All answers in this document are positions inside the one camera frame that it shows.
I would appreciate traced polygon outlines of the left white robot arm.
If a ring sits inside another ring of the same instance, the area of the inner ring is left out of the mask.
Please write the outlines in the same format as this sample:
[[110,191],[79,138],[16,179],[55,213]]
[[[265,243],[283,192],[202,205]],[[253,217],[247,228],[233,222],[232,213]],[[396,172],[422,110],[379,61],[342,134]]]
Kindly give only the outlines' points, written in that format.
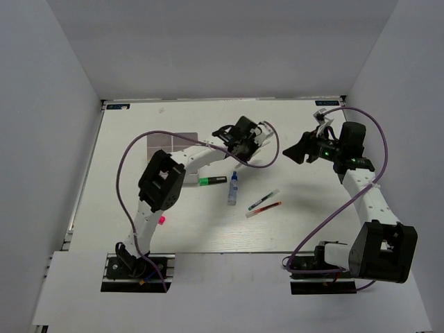
[[233,157],[246,165],[263,143],[273,136],[264,122],[255,123],[242,116],[233,126],[223,126],[205,141],[181,151],[156,150],[137,184],[138,206],[130,222],[128,238],[116,244],[115,251],[123,269],[133,277],[146,270],[146,257],[163,212],[178,201],[185,178],[213,162]]

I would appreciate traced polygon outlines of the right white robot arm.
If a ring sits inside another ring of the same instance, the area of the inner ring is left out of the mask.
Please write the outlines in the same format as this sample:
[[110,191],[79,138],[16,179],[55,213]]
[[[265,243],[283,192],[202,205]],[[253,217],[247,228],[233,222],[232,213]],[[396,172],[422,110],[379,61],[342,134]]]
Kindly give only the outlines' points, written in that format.
[[293,253],[286,269],[302,277],[348,272],[354,278],[404,283],[409,276],[418,233],[414,227],[400,222],[377,186],[375,168],[363,155],[365,125],[347,121],[339,138],[329,137],[330,132],[327,126],[305,132],[283,154],[298,164],[312,163],[318,158],[332,162],[334,172],[350,195],[361,229],[350,245],[322,241],[311,257]]

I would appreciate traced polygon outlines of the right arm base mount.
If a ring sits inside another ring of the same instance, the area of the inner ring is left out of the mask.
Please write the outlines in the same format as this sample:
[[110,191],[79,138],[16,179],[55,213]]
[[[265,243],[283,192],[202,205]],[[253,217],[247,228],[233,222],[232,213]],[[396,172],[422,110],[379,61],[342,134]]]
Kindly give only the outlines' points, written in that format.
[[282,266],[290,269],[291,293],[298,296],[356,294],[355,279],[348,271],[351,246],[321,241],[313,252],[289,256]]

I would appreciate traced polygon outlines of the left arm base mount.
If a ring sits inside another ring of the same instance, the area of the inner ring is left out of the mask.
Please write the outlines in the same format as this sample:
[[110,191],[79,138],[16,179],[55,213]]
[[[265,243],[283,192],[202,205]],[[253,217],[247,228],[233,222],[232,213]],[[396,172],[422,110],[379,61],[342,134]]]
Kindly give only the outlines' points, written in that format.
[[[168,291],[173,282],[175,255],[154,254],[149,258],[160,270]],[[155,269],[145,260],[131,273],[115,254],[108,255],[101,283],[102,293],[165,293],[166,290]]]

